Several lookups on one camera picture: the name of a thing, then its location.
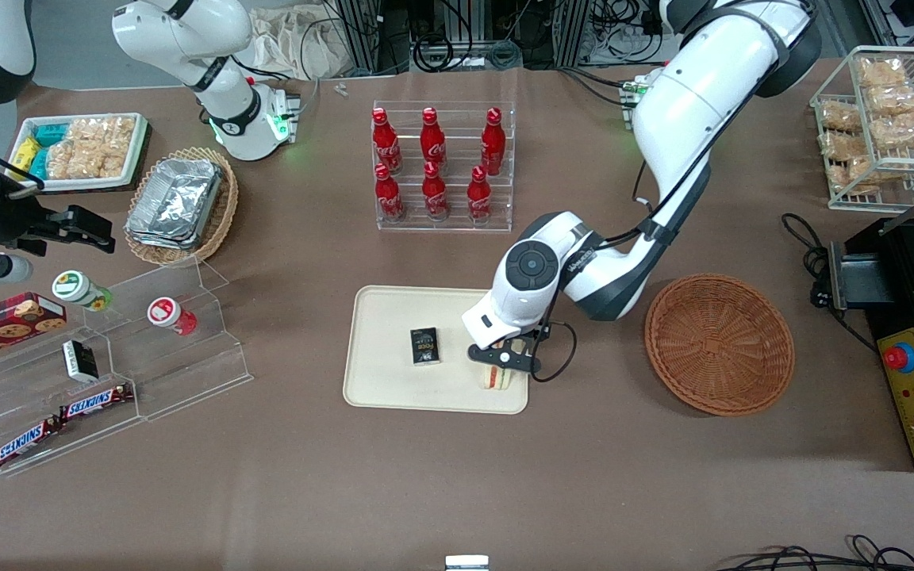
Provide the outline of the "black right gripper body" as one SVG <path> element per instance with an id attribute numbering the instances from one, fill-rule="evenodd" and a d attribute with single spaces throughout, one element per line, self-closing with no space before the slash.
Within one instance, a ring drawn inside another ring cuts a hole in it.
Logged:
<path id="1" fill-rule="evenodd" d="M 46 241 L 29 235 L 48 216 L 48 210 L 37 200 L 39 194 L 40 189 L 35 186 L 0 189 L 0 248 L 21 250 L 33 256 L 46 254 Z"/>

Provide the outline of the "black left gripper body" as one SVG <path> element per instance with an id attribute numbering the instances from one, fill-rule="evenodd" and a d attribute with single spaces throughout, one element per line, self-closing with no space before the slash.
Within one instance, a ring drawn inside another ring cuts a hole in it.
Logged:
<path id="1" fill-rule="evenodd" d="M 479 353 L 486 365 L 496 366 L 501 370 L 514 368 L 526 374 L 537 374 L 541 367 L 540 361 L 536 358 L 537 344 L 543 340 L 544 328 L 536 328 L 524 334 L 498 340 L 485 348 L 471 344 L 468 347 L 468 358 L 471 353 Z"/>

